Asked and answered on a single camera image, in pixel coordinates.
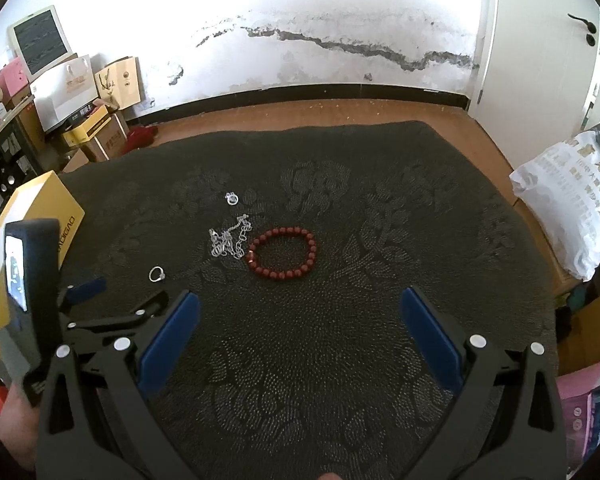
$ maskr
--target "blue gripper pad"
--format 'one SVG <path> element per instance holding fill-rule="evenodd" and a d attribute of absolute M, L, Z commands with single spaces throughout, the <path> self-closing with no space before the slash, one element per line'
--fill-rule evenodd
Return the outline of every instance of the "blue gripper pad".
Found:
<path fill-rule="evenodd" d="M 459 393 L 464 382 L 461 356 L 412 288 L 405 288 L 402 292 L 400 314 L 438 385 L 454 394 Z"/>
<path fill-rule="evenodd" d="M 163 324 L 140 359 L 138 390 L 145 397 L 153 396 L 163 388 L 199 322 L 200 302 L 190 292 Z"/>
<path fill-rule="evenodd" d="M 94 298 L 105 290 L 107 290 L 107 280 L 100 277 L 90 282 L 68 288 L 64 298 L 69 304 L 77 305 Z"/>

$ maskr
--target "plastic bag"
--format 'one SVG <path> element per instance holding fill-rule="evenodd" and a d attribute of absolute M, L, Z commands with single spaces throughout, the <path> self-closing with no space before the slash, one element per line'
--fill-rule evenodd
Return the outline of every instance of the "plastic bag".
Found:
<path fill-rule="evenodd" d="M 558 262 L 588 281 L 600 264 L 600 145 L 596 132 L 554 144 L 509 175 Z"/>

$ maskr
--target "door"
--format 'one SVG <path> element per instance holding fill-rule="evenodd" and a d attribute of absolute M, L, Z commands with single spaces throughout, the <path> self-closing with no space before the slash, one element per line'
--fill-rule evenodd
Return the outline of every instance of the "door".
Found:
<path fill-rule="evenodd" d="M 469 115 L 516 168 L 580 131 L 594 86 L 600 8 L 595 0 L 494 3 L 484 81 Z M 595 24 L 594 46 L 587 25 L 567 14 Z"/>

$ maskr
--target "illuminated screen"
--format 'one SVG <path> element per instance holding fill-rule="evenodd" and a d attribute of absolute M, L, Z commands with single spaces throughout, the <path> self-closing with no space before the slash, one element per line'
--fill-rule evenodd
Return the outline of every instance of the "illuminated screen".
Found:
<path fill-rule="evenodd" d="M 22 310 L 27 311 L 27 298 L 24 295 L 24 252 L 22 240 L 7 236 L 4 238 L 4 267 L 7 270 L 7 291 Z"/>

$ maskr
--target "black door handle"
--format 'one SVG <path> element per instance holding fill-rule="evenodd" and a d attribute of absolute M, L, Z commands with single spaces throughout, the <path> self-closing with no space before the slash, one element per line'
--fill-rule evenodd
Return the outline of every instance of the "black door handle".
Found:
<path fill-rule="evenodd" d="M 567 16 L 569 16 L 570 18 L 573 18 L 574 20 L 578 20 L 579 22 L 584 23 L 585 25 L 587 25 L 587 30 L 591 33 L 591 34 L 595 34 L 598 29 L 596 28 L 596 26 L 591 23 L 589 20 L 585 20 L 584 18 L 579 18 L 577 16 L 574 16 L 573 14 L 568 14 Z"/>

